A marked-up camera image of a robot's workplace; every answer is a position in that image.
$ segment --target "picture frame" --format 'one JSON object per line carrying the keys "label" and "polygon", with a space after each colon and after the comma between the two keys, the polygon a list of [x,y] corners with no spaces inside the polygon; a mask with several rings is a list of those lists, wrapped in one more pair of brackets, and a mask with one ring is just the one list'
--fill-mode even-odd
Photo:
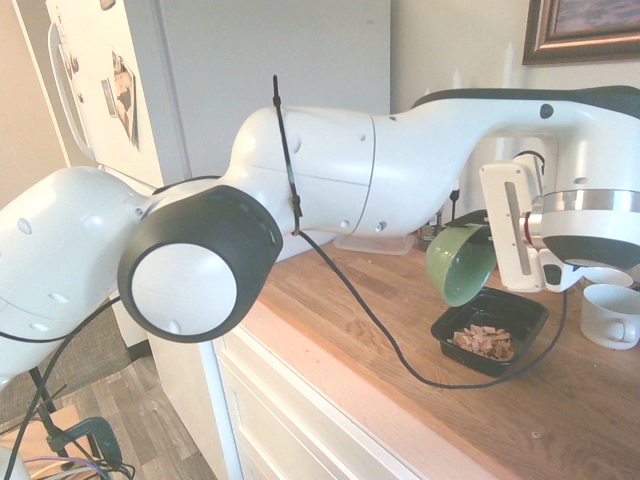
{"label": "picture frame", "polygon": [[523,65],[640,57],[640,0],[530,0]]}

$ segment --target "cable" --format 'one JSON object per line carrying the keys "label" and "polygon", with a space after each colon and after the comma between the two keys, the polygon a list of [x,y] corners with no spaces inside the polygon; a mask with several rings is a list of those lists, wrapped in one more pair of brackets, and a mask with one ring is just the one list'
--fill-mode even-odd
{"label": "cable", "polygon": [[[86,467],[88,469],[90,469],[93,472],[98,473],[100,476],[102,476],[104,474],[104,478],[105,480],[109,480],[109,477],[106,475],[106,473],[101,472],[100,468],[97,467],[96,465],[93,465],[91,462],[87,461],[87,460],[83,460],[82,458],[74,458],[74,457],[52,457],[52,456],[42,456],[42,457],[33,457],[33,458],[29,458],[27,460],[24,461],[24,463],[31,463],[31,462],[40,462],[43,460],[49,460],[49,461],[60,461],[62,463],[75,463],[76,465],[82,465],[83,467]],[[45,470],[48,470],[49,468],[52,468],[53,466],[50,465],[49,467],[47,467]]]}
{"label": "cable", "polygon": [[71,477],[73,475],[78,475],[79,473],[93,472],[93,471],[94,471],[93,467],[74,468],[73,470],[69,470],[68,472],[56,473],[55,475],[52,475],[50,477],[46,477],[46,478],[44,478],[42,480],[60,480],[61,478]]}
{"label": "cable", "polygon": [[[113,300],[111,300],[107,306],[110,307],[111,305],[113,305],[114,303],[116,303],[119,300],[120,300],[120,297],[116,297]],[[103,311],[104,310],[100,310],[100,312],[98,312],[98,313],[94,312],[94,314],[97,316],[98,314],[102,313]],[[82,322],[80,325],[78,325],[73,331],[71,331],[70,333],[67,333],[66,335],[63,335],[61,337],[57,337],[57,338],[45,338],[45,339],[23,338],[23,337],[16,337],[15,335],[11,335],[10,333],[5,333],[5,332],[0,332],[0,337],[4,337],[4,338],[6,338],[8,340],[15,340],[16,342],[22,342],[22,343],[53,343],[53,342],[59,342],[60,340],[66,340],[67,338],[73,338],[75,335],[77,335],[80,332],[80,330],[82,330],[94,318],[95,317],[93,317],[93,316],[89,316],[88,318],[86,318],[84,320],[84,322]]]}
{"label": "cable", "polygon": [[54,427],[58,430],[58,434],[62,435],[63,437],[66,437],[71,443],[73,443],[76,448],[78,450],[80,450],[80,452],[82,452],[82,454],[87,458],[87,461],[89,461],[96,469],[99,473],[102,473],[104,475],[106,475],[107,472],[118,472],[118,473],[122,473],[124,476],[126,476],[129,479],[133,479],[133,477],[136,474],[136,469],[133,465],[129,465],[126,464],[124,462],[122,462],[122,460],[120,459],[109,459],[109,458],[101,458],[101,459],[95,459],[89,452],[87,452],[87,450],[80,445],[80,443],[73,438],[71,435],[69,435],[66,431],[62,430],[60,427],[54,425]]}
{"label": "cable", "polygon": [[451,200],[451,221],[453,222],[456,219],[456,202],[460,199],[460,189],[452,190],[449,195],[449,200]]}
{"label": "cable", "polygon": [[56,352],[53,354],[53,357],[51,357],[51,360],[49,361],[49,365],[47,365],[47,369],[44,372],[44,375],[42,376],[42,381],[40,382],[40,385],[38,385],[38,388],[36,389],[36,393],[33,396],[33,400],[31,401],[31,405],[29,405],[29,408],[27,409],[27,413],[26,413],[26,415],[25,415],[25,417],[24,417],[24,419],[22,421],[22,425],[20,426],[20,431],[18,432],[18,436],[16,437],[16,441],[15,441],[15,443],[13,445],[13,449],[11,450],[11,455],[9,456],[9,462],[7,464],[7,470],[6,470],[6,473],[5,473],[5,476],[4,476],[4,480],[10,480],[10,478],[11,478],[11,473],[13,472],[13,467],[14,467],[14,465],[16,463],[16,459],[18,457],[18,449],[20,448],[20,444],[22,443],[22,438],[24,437],[24,434],[25,434],[25,432],[27,430],[27,425],[29,425],[29,420],[31,419],[31,417],[33,417],[33,414],[34,414],[34,412],[36,410],[36,407],[38,405],[38,401],[40,399],[40,396],[42,395],[42,392],[46,387],[47,380],[51,376],[51,372],[53,371],[53,368],[55,367],[56,362],[60,358],[60,355],[62,355],[62,352],[64,352],[64,349],[67,348],[69,343],[71,343],[71,340],[75,337],[75,335],[78,332],[80,332],[85,326],[87,326],[89,323],[91,323],[91,321],[93,321],[93,319],[95,319],[98,315],[100,315],[107,308],[111,307],[111,305],[115,304],[119,300],[120,300],[120,297],[116,297],[113,300],[110,300],[107,303],[103,304],[95,312],[93,312],[91,315],[89,315],[80,325],[78,325],[78,327],[71,334],[69,334],[62,341],[62,343],[60,344],[60,346],[58,347]]}
{"label": "cable", "polygon": [[46,467],[44,467],[44,468],[43,468],[43,469],[41,469],[41,470],[38,470],[36,473],[34,473],[33,475],[31,475],[31,478],[39,477],[40,475],[42,475],[42,474],[43,474],[43,473],[45,473],[45,472],[48,472],[48,471],[49,471],[49,470],[51,470],[52,468],[60,467],[60,466],[65,465],[65,464],[67,464],[67,463],[69,463],[69,460],[66,460],[66,459],[65,459],[65,460],[60,460],[60,461],[55,462],[55,463],[52,463],[51,465],[46,466]]}
{"label": "cable", "polygon": [[446,383],[438,383],[438,382],[434,382],[434,381],[428,380],[428,379],[424,378],[423,376],[421,376],[418,372],[416,372],[416,370],[409,364],[409,362],[407,362],[407,360],[404,357],[404,354],[402,353],[402,350],[400,350],[400,347],[398,346],[398,343],[396,342],[395,338],[393,338],[393,335],[391,335],[389,330],[387,330],[387,328],[382,324],[382,322],[380,320],[378,320],[378,318],[375,316],[375,314],[369,308],[369,306],[366,304],[366,302],[362,299],[362,297],[357,292],[357,290],[352,285],[352,283],[349,281],[349,279],[340,271],[338,266],[329,258],[329,256],[307,234],[305,234],[304,232],[300,232],[300,236],[302,238],[304,238],[307,241],[307,243],[309,243],[309,245],[311,245],[316,252],[318,252],[318,254],[324,259],[324,261],[327,262],[329,267],[331,267],[331,269],[334,271],[334,273],[340,278],[340,280],[342,280],[342,282],[351,291],[352,295],[358,301],[360,306],[364,309],[364,311],[367,313],[367,315],[369,315],[369,318],[371,318],[373,323],[375,323],[376,326],[380,329],[380,331],[382,331],[382,333],[384,333],[384,335],[387,337],[387,339],[391,343],[391,346],[395,350],[396,355],[400,359],[400,362],[402,363],[402,365],[404,365],[404,367],[409,371],[409,373],[411,373],[411,375],[413,375],[418,381],[420,381],[420,382],[422,382],[422,383],[424,383],[426,385],[429,385],[431,387],[443,388],[443,389],[447,389],[447,390],[472,390],[472,389],[492,387],[494,385],[499,385],[499,384],[507,382],[509,380],[513,380],[514,378],[517,378],[517,377],[523,375],[524,373],[528,372],[535,365],[540,363],[540,361],[542,361],[542,359],[544,357],[546,357],[547,354],[553,349],[553,347],[556,345],[556,343],[558,343],[558,340],[560,339],[560,335],[562,334],[562,331],[564,330],[564,326],[565,326],[565,323],[566,323],[566,320],[567,320],[567,310],[568,310],[568,295],[567,295],[567,291],[566,290],[564,291],[563,297],[562,297],[562,318],[560,320],[560,326],[558,327],[558,332],[556,333],[556,336],[553,338],[553,340],[551,341],[549,346],[540,355],[538,355],[538,357],[536,357],[534,360],[532,360],[531,363],[529,363],[527,366],[521,368],[517,372],[512,373],[511,375],[507,375],[506,377],[502,377],[502,378],[499,378],[497,380],[494,380],[492,382],[487,382],[487,383],[468,384],[468,385],[465,385],[465,384],[463,384],[463,385],[450,385],[450,384],[446,384]]}
{"label": "cable", "polygon": [[289,147],[287,145],[287,135],[284,130],[284,119],[282,118],[282,100],[278,93],[278,76],[273,76],[273,106],[276,107],[276,114],[278,115],[278,127],[280,128],[280,139],[282,140],[282,150],[284,153],[284,162],[287,166],[287,175],[289,177],[289,188],[291,189],[291,204],[293,207],[293,217],[295,227],[292,235],[298,235],[300,233],[300,217],[302,217],[302,208],[300,207],[300,195],[296,190],[296,182],[293,176],[293,167],[291,166],[291,157],[289,156]]}

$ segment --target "white mug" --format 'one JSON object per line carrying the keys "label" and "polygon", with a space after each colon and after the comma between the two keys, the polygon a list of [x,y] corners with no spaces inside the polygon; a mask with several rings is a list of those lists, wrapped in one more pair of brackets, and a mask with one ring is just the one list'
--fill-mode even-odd
{"label": "white mug", "polygon": [[606,283],[609,285],[630,287],[633,283],[631,275],[609,267],[585,268],[584,278],[589,281],[589,283],[587,283],[588,285],[591,285],[592,283]]}
{"label": "white mug", "polygon": [[618,285],[589,285],[582,298],[580,330],[603,347],[635,347],[640,339],[640,293]]}

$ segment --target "black cable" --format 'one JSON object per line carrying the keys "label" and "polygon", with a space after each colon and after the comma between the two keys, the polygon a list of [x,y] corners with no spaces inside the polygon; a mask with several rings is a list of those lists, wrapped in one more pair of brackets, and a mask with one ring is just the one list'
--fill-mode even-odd
{"label": "black cable", "polygon": [[302,208],[300,207],[300,195],[296,190],[296,182],[293,176],[293,167],[291,166],[291,157],[289,156],[289,146],[287,145],[287,135],[284,130],[284,119],[282,118],[282,100],[278,93],[278,76],[273,76],[273,106],[276,107],[278,114],[278,127],[280,128],[280,139],[282,140],[282,150],[284,151],[284,162],[287,166],[287,175],[289,176],[289,188],[291,189],[291,205],[293,207],[293,217],[295,227],[292,235],[300,233],[300,217],[302,217]]}
{"label": "black cable", "polygon": [[[109,303],[109,306],[113,305],[114,303],[116,303],[118,300],[120,300],[120,297],[117,297],[116,299],[114,299],[112,301],[112,303]],[[8,340],[15,340],[16,342],[22,342],[22,343],[53,343],[53,342],[59,342],[60,340],[66,340],[67,338],[73,338],[75,335],[78,334],[78,332],[80,332],[80,330],[82,330],[87,324],[82,322],[80,325],[78,325],[71,333],[67,333],[66,335],[63,335],[61,337],[57,337],[57,338],[45,338],[45,339],[37,339],[37,338],[23,338],[23,337],[16,337],[15,335],[11,335],[10,333],[5,333],[5,332],[0,332],[0,337],[4,337]]]}
{"label": "black cable", "polygon": [[516,157],[519,157],[520,155],[533,155],[534,157],[538,157],[540,159],[540,162],[542,163],[542,166],[540,167],[540,171],[544,175],[544,166],[546,164],[546,161],[542,155],[540,155],[535,150],[523,150],[520,153],[518,153]]}
{"label": "black cable", "polygon": [[521,368],[517,372],[512,373],[511,375],[507,375],[506,377],[502,377],[502,378],[499,378],[498,380],[494,380],[492,382],[487,382],[487,383],[470,384],[470,385],[449,385],[445,383],[433,382],[421,376],[418,372],[415,371],[415,369],[409,364],[409,362],[407,362],[407,360],[404,358],[404,354],[402,353],[402,351],[400,350],[400,347],[398,346],[398,343],[396,342],[395,338],[393,338],[393,335],[391,335],[389,330],[387,330],[387,328],[382,324],[382,322],[378,320],[378,318],[375,316],[375,314],[369,308],[366,302],[362,299],[362,297],[357,292],[357,290],[352,285],[352,283],[349,281],[349,279],[340,271],[338,266],[329,258],[329,256],[307,234],[305,234],[304,232],[300,232],[300,236],[304,238],[309,243],[309,245],[313,247],[313,249],[316,252],[318,252],[318,254],[324,259],[324,261],[327,262],[329,267],[331,267],[331,270],[333,270],[334,273],[338,275],[340,280],[342,280],[342,282],[351,291],[351,293],[353,294],[355,299],[358,301],[360,306],[364,309],[367,315],[369,315],[369,318],[371,318],[373,323],[375,323],[376,326],[380,329],[380,331],[382,331],[382,333],[384,333],[384,335],[387,337],[387,339],[391,343],[391,346],[395,350],[396,355],[400,359],[400,362],[402,363],[402,365],[404,365],[404,367],[409,371],[409,373],[411,373],[411,375],[413,375],[416,379],[418,379],[420,382],[426,385],[437,387],[437,388],[444,388],[447,390],[472,390],[472,389],[479,389],[479,388],[487,388],[493,385],[499,385],[509,380],[513,380],[514,378],[517,378],[523,375],[524,373],[528,372],[529,370],[531,370],[531,368],[533,368],[535,365],[540,363],[540,361],[542,361],[542,359],[546,357],[547,354],[553,349],[556,343],[558,343],[558,340],[560,339],[560,335],[564,330],[564,325],[567,320],[567,310],[568,310],[568,295],[566,290],[563,293],[562,318],[560,320],[560,326],[558,327],[558,332],[556,333],[556,336],[553,338],[549,346],[540,355],[538,355],[538,357],[532,360],[531,363],[529,363],[527,366]]}
{"label": "black cable", "polygon": [[164,187],[156,188],[153,191],[152,195],[157,195],[177,185],[182,185],[183,183],[190,183],[190,182],[195,182],[196,180],[206,180],[206,179],[218,180],[219,178],[220,178],[220,175],[203,175],[201,177],[187,178],[186,180],[182,180],[181,182],[176,182],[176,183],[172,183],[171,185],[165,185]]}
{"label": "black cable", "polygon": [[89,315],[80,325],[78,325],[78,327],[72,333],[70,333],[68,336],[65,337],[63,342],[60,344],[60,346],[56,350],[56,352],[53,354],[53,357],[51,357],[51,360],[49,361],[49,365],[47,365],[47,369],[45,370],[44,375],[42,375],[42,381],[38,385],[38,388],[36,389],[36,393],[33,396],[33,400],[31,401],[31,405],[29,405],[29,408],[27,409],[27,413],[26,413],[24,419],[22,420],[22,424],[20,426],[20,431],[18,432],[18,436],[16,437],[16,441],[15,441],[15,443],[13,445],[13,449],[11,450],[11,455],[9,457],[9,462],[7,464],[7,470],[6,470],[6,473],[5,473],[5,476],[4,476],[4,480],[10,480],[10,478],[11,478],[11,473],[13,472],[13,467],[15,466],[16,459],[18,458],[18,449],[20,448],[20,444],[22,443],[22,438],[24,437],[24,434],[25,434],[25,432],[27,430],[27,426],[29,425],[29,420],[33,417],[34,412],[36,411],[36,407],[38,406],[38,401],[40,400],[40,396],[42,395],[42,391],[45,389],[46,384],[47,384],[47,380],[49,380],[49,377],[51,376],[51,372],[53,372],[53,368],[55,367],[56,362],[60,358],[60,355],[62,355],[62,352],[64,352],[64,349],[67,348],[69,343],[71,343],[71,340],[73,340],[75,335],[78,332],[80,332],[80,330],[82,330],[84,327],[86,327],[98,315],[100,315],[107,308],[111,307],[111,305],[113,305],[114,303],[118,302],[119,300],[120,300],[120,297],[116,297],[113,300],[110,300],[107,303],[103,304],[95,312],[93,312],[91,315]]}
{"label": "black cable", "polygon": [[460,189],[453,190],[449,195],[449,199],[451,200],[451,221],[453,222],[456,219],[456,202],[460,198]]}

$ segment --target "silver metal ring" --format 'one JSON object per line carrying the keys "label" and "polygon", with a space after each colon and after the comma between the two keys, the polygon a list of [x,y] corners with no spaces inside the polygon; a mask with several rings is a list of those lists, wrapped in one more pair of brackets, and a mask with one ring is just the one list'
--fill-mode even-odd
{"label": "silver metal ring", "polygon": [[640,213],[640,193],[629,190],[569,190],[545,195],[542,213],[568,210]]}

